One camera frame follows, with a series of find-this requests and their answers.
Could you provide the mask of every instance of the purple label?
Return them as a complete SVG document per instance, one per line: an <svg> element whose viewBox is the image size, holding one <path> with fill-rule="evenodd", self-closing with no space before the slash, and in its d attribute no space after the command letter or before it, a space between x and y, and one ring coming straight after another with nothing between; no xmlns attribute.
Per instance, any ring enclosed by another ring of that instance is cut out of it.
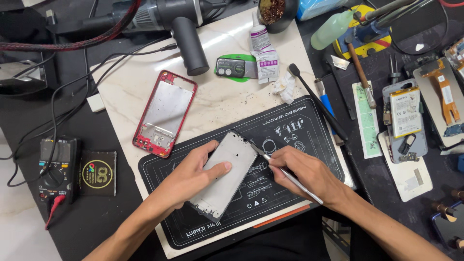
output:
<svg viewBox="0 0 464 261"><path fill-rule="evenodd" d="M259 62L259 67L272 66L272 65L277 65L277 60L274 60L274 61L266 61L266 62Z"/></svg>
<svg viewBox="0 0 464 261"><path fill-rule="evenodd" d="M262 31L260 31L260 32L257 32L257 33L251 33L250 35L251 35L251 36L258 36L258 35L261 35L261 34L263 34L263 33L267 33L267 30L266 30L266 28L264 28L264 30L262 30Z"/></svg>

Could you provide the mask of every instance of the person's right hand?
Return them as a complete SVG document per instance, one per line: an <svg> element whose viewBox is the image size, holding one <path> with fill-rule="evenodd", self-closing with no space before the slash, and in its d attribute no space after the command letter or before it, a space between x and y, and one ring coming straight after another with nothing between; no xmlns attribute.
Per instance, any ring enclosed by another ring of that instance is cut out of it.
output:
<svg viewBox="0 0 464 261"><path fill-rule="evenodd" d="M271 157L269 166L274 172L274 180L291 192L310 201L315 202L276 167L288 167L295 173L303 186L320 197L324 201L323 205L332 210L336 210L337 206L343 204L343 200L346 199L345 193L348 190L351 191L330 172L330 169L322 161L291 146L275 151Z"/></svg>

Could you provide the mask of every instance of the glue tube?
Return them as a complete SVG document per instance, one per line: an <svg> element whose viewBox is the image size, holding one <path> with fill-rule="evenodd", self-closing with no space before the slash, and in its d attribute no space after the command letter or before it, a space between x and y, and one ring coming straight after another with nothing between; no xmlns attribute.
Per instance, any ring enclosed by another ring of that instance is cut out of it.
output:
<svg viewBox="0 0 464 261"><path fill-rule="evenodd" d="M279 79L279 55L269 40L267 29L261 25L253 12L253 28L250 30L250 52L258 64L258 83L268 83Z"/></svg>

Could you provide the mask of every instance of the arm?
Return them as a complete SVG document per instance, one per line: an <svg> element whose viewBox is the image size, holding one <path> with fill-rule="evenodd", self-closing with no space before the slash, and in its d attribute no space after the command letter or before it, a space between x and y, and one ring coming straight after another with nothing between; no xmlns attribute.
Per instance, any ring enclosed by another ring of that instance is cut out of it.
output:
<svg viewBox="0 0 464 261"><path fill-rule="evenodd" d="M153 229L174 209L204 189L215 178L232 168L230 162L203 170L208 153L216 149L215 140L193 149L167 178L121 224L118 230L84 260L127 260Z"/></svg>
<svg viewBox="0 0 464 261"><path fill-rule="evenodd" d="M324 200L324 206L362 227L393 259L451 260L427 240L363 200L335 178L319 159L287 146L274 152L269 164L277 183L314 201L276 168L287 166L309 191Z"/></svg>

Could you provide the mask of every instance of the silicone repair mat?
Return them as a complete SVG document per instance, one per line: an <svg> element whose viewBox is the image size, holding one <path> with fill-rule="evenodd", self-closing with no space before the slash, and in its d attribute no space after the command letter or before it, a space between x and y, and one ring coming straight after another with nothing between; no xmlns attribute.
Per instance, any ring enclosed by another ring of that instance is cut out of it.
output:
<svg viewBox="0 0 464 261"><path fill-rule="evenodd" d="M268 154L286 145L293 146L322 160L342 182L345 179L325 121L321 121L310 96L304 96L291 105L279 105L176 144L169 158L143 157L139 171L148 192L153 192L192 149L213 139L221 141L230 129L238 131ZM161 226L169 245L182 249L304 200L276 184L266 160L258 157L219 222L211 222L184 204L163 220Z"/></svg>

